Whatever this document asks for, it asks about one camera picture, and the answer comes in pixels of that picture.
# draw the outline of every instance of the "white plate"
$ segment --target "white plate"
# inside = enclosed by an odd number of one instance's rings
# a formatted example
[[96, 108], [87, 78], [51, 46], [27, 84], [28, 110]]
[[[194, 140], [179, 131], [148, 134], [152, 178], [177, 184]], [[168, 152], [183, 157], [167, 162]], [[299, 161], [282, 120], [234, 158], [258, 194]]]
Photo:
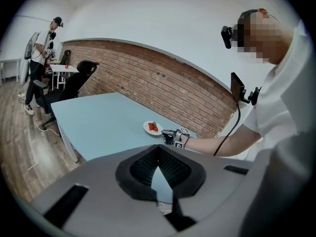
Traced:
[[155, 132], [155, 131], [150, 131], [149, 130], [149, 126], [148, 126], [148, 123], [153, 123], [154, 121], [146, 121], [144, 124], [143, 124], [143, 128], [144, 128], [144, 130], [146, 131], [146, 132], [148, 132], [149, 134], [151, 134], [151, 135], [161, 135], [162, 134], [162, 130], [163, 130], [163, 128], [162, 128], [162, 126], [161, 125], [159, 125], [157, 122], [156, 122], [156, 125], [157, 125], [157, 128], [158, 128], [158, 132]]

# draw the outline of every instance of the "black pants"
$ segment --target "black pants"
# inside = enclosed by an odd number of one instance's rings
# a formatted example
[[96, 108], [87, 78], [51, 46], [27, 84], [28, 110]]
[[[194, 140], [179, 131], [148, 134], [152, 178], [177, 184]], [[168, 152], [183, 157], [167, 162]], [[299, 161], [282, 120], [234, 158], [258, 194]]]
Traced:
[[40, 97], [40, 89], [33, 84], [33, 81], [34, 80], [40, 81], [42, 73], [43, 73], [43, 68], [44, 68], [44, 65], [31, 60], [31, 63], [30, 63], [30, 70], [31, 70], [30, 83], [29, 83], [28, 91], [26, 92], [26, 98], [25, 98], [26, 105], [30, 104], [31, 100], [33, 99], [33, 95], [35, 95], [35, 99]]

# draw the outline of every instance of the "wooden floor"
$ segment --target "wooden floor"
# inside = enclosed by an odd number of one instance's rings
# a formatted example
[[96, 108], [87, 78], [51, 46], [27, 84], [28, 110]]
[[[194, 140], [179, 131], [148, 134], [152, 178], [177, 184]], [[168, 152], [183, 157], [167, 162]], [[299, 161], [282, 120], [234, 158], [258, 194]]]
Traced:
[[[37, 129], [33, 116], [28, 115], [18, 101], [21, 90], [15, 80], [6, 81], [0, 87], [0, 163], [12, 192], [30, 202], [84, 160], [79, 156], [79, 161], [74, 163], [62, 138], [52, 131]], [[43, 108], [36, 107], [34, 100], [31, 106], [37, 124], [50, 118]], [[59, 133], [56, 123], [47, 128]]]

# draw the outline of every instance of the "robotic hand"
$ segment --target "robotic hand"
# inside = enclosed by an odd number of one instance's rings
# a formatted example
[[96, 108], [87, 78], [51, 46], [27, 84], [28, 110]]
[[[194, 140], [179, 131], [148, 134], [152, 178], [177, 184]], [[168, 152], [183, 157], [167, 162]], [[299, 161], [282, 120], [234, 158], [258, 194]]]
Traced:
[[56, 57], [56, 50], [55, 49], [48, 49], [46, 50], [47, 57], [55, 58]]
[[185, 128], [179, 128], [174, 130], [162, 130], [164, 141], [167, 145], [173, 145], [177, 148], [185, 149], [185, 145], [181, 142], [181, 135], [185, 135], [190, 138], [190, 132]]

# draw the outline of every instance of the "desk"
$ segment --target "desk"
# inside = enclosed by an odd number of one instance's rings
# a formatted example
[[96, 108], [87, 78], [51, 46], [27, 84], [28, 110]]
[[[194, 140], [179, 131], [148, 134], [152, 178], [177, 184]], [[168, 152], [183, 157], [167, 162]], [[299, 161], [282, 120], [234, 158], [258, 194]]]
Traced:
[[59, 89], [60, 84], [65, 84], [65, 80], [63, 80], [61, 83], [59, 82], [60, 73], [78, 73], [79, 71], [74, 68], [73, 66], [68, 65], [68, 68], [65, 68], [65, 65], [50, 65], [53, 76], [52, 76], [52, 90], [54, 90], [54, 76], [57, 76], [57, 89]]
[[20, 61], [21, 61], [21, 58], [0, 60], [0, 86], [2, 86], [2, 67], [3, 67], [3, 64], [6, 62], [16, 62], [16, 82], [19, 82]]
[[48, 61], [48, 65], [59, 65], [61, 61]]
[[[149, 135], [143, 123], [154, 120], [163, 129], [176, 130], [180, 125], [120, 93], [108, 93], [60, 101], [51, 105], [66, 148], [77, 162], [72, 145], [86, 160], [115, 154], [132, 148], [164, 144], [163, 136]], [[171, 202], [171, 188], [157, 170], [152, 188], [163, 186], [160, 201]]]

